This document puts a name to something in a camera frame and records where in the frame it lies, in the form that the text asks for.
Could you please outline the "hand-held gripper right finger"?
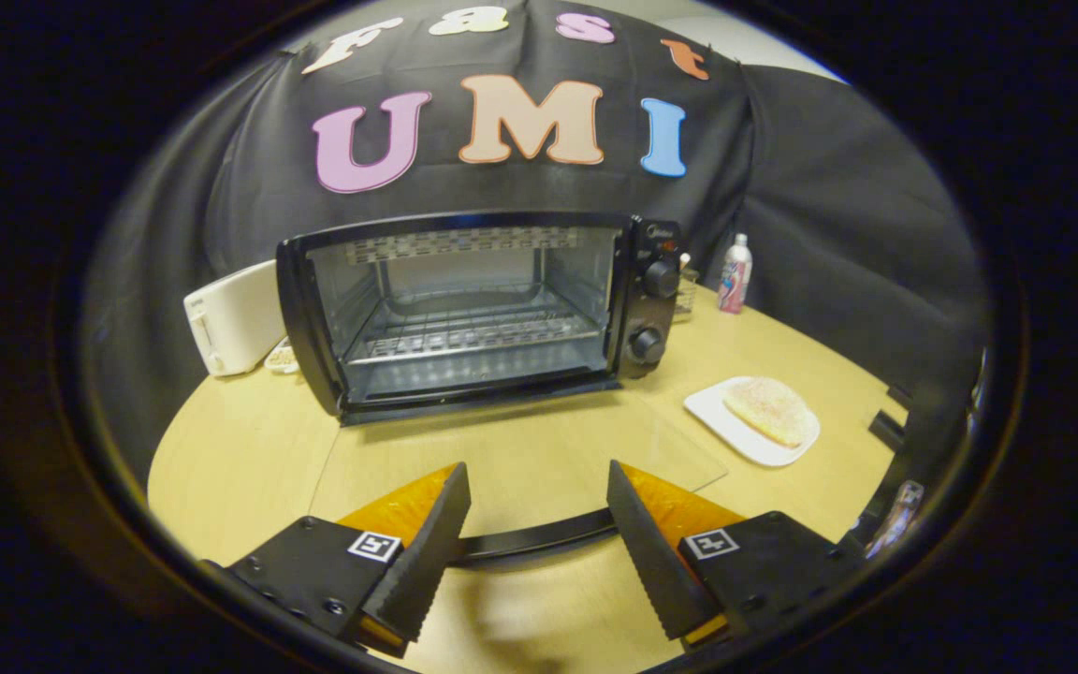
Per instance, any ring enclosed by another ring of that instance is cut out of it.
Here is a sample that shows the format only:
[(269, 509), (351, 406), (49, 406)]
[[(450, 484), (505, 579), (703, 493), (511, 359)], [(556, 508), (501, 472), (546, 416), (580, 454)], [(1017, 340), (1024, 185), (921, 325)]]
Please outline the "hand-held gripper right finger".
[(737, 515), (612, 460), (606, 501), (664, 635), (696, 650), (766, 633), (833, 596), (863, 546), (786, 513)]

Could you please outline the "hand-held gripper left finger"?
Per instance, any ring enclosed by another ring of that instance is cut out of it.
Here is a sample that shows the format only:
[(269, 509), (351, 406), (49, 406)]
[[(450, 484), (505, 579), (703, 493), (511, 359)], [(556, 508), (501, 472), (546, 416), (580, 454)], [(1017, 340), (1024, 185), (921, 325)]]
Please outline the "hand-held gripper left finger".
[(340, 520), (303, 515), (236, 562), (207, 564), (291, 623), (402, 656), (458, 556), (471, 504), (467, 466), (453, 463)]

